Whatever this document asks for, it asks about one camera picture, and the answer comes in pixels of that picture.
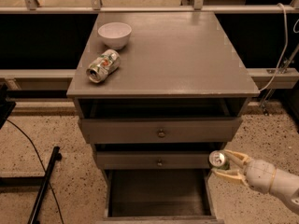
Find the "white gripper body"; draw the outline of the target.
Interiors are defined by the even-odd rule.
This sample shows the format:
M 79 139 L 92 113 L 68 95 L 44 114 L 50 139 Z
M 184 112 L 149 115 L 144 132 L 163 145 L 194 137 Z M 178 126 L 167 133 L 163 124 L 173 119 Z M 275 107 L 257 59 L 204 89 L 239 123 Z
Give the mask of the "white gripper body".
M 276 167 L 267 161 L 252 160 L 247 164 L 244 174 L 251 189 L 266 194 L 270 190 L 275 171 Z

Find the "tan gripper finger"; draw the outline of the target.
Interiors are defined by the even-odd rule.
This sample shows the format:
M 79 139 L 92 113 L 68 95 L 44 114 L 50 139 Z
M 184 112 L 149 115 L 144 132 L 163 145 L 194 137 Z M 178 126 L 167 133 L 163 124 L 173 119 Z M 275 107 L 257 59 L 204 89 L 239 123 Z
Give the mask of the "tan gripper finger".
M 224 154 L 230 161 L 232 161 L 240 168 L 244 168 L 249 162 L 252 161 L 252 158 L 245 153 L 225 149 Z
M 222 170 L 217 168 L 212 168 L 211 172 L 219 178 L 222 178 L 228 182 L 237 185 L 247 185 L 247 181 L 244 175 L 242 175 L 238 170 Z

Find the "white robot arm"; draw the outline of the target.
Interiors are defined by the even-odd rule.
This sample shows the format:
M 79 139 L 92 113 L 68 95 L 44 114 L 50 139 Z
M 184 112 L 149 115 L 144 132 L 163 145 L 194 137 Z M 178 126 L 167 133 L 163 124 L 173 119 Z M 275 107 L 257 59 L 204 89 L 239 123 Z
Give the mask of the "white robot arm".
M 299 176 L 293 175 L 264 160 L 229 149 L 209 154 L 211 172 L 228 182 L 244 185 L 262 194 L 270 194 L 299 215 Z

